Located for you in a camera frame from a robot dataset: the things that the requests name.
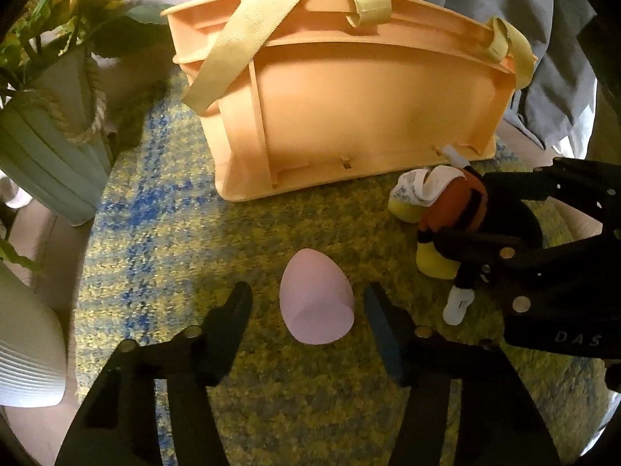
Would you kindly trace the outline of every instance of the yellow strap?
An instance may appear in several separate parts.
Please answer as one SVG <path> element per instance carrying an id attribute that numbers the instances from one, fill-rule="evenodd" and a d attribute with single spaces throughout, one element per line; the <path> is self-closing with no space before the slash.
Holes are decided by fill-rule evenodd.
<path id="1" fill-rule="evenodd" d="M 199 115 L 219 99 L 300 0 L 242 0 L 207 54 L 182 101 Z M 354 0 L 353 26 L 386 23 L 390 0 Z"/>
<path id="2" fill-rule="evenodd" d="M 500 17 L 490 18 L 487 26 L 494 31 L 492 43 L 485 50 L 487 58 L 495 63 L 500 63 L 510 52 L 513 54 L 515 63 L 515 90 L 520 90 L 529 85 L 533 79 L 537 59 L 533 55 L 529 41 L 516 27 Z"/>

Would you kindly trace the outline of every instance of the white shoe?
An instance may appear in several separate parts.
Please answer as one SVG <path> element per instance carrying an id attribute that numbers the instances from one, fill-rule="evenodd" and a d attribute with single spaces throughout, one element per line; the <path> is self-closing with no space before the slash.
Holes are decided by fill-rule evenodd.
<path id="1" fill-rule="evenodd" d="M 442 318 L 449 325 L 461 324 L 466 315 L 466 309 L 474 301 L 472 289 L 459 289 L 453 286 L 448 293 L 448 302 L 444 307 Z"/>

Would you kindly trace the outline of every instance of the rope decoration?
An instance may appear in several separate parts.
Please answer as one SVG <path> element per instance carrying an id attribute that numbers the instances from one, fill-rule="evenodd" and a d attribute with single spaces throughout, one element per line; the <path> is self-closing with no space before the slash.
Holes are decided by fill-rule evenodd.
<path id="1" fill-rule="evenodd" d="M 106 119 L 106 94 L 102 88 L 99 65 L 92 57 L 88 56 L 85 62 L 86 79 L 91 90 L 93 103 L 93 116 L 91 125 L 82 133 L 75 134 L 71 131 L 71 125 L 64 116 L 63 110 L 56 96 L 48 89 L 23 89 L 23 93 L 29 98 L 30 103 L 40 105 L 45 109 L 57 128 L 64 134 L 67 141 L 75 145 L 88 143 L 91 138 L 103 132 Z"/>

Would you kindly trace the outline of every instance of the white plush hat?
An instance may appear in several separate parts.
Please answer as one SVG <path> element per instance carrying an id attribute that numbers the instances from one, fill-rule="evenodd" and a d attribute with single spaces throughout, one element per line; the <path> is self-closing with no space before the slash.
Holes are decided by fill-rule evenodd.
<path id="1" fill-rule="evenodd" d="M 431 171 L 428 168 L 407 171 L 399 177 L 390 197 L 410 205 L 428 207 L 458 177 L 464 177 L 460 169 L 445 165 L 436 166 Z"/>

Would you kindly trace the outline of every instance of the green flower pot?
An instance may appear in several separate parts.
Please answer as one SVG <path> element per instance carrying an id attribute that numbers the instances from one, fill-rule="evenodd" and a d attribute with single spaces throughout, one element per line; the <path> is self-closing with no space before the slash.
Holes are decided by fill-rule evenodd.
<path id="1" fill-rule="evenodd" d="M 95 216 L 111 171 L 108 143 L 92 131 L 103 102 L 94 60 L 80 46 L 0 110 L 0 169 L 74 226 Z"/>

